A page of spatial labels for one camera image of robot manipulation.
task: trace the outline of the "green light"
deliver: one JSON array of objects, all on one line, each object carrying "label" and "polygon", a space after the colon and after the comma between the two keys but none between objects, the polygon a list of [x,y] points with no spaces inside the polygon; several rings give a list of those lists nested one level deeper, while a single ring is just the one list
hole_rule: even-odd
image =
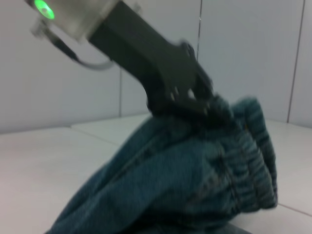
[{"label": "green light", "polygon": [[40,13],[43,14],[45,17],[50,20],[54,19],[54,13],[52,9],[43,0],[35,0],[35,5]]}]

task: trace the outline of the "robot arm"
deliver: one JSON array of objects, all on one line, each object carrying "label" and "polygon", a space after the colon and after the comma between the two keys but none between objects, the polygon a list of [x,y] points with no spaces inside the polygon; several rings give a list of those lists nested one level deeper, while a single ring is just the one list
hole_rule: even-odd
[{"label": "robot arm", "polygon": [[[196,61],[193,48],[185,42],[169,43],[123,1],[26,2],[40,11],[48,23],[78,41],[87,39],[138,79],[153,115],[174,114],[205,121],[210,117],[212,82]],[[55,38],[54,44],[66,50],[66,45]]]}]

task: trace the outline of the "white wall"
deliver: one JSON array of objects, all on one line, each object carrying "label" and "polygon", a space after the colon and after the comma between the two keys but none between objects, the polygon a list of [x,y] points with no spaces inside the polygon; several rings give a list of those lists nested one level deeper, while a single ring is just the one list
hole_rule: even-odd
[{"label": "white wall", "polygon": [[[0,133],[118,116],[119,68],[74,64],[31,35],[36,17],[22,0],[0,1]],[[66,41],[84,60],[106,60],[88,44]]]},{"label": "white wall", "polygon": [[257,96],[267,118],[287,121],[302,8],[303,0],[204,0],[199,62],[215,91],[231,102]]},{"label": "white wall", "polygon": [[[138,2],[142,17],[166,39],[186,39],[197,50],[200,0],[126,0]],[[123,116],[148,112],[146,93],[130,74],[122,72],[121,113]]]},{"label": "white wall", "polygon": [[290,123],[312,128],[312,0],[306,0]]}]

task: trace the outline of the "denim fabric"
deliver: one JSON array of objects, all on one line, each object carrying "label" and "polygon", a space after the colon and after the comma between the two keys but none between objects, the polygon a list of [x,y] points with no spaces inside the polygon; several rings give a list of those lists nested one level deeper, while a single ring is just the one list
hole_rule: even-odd
[{"label": "denim fabric", "polygon": [[277,205],[275,154],[261,107],[211,111],[219,129],[151,118],[72,198],[48,234],[243,234],[239,213]]}]

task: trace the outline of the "jeans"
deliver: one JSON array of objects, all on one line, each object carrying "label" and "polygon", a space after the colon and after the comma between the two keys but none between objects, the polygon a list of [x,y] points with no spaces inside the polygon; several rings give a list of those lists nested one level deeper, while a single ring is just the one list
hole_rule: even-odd
[{"label": "jeans", "polygon": [[208,129],[153,117],[72,198],[48,234],[243,234],[239,213],[277,206],[273,146],[258,101],[211,111]]}]

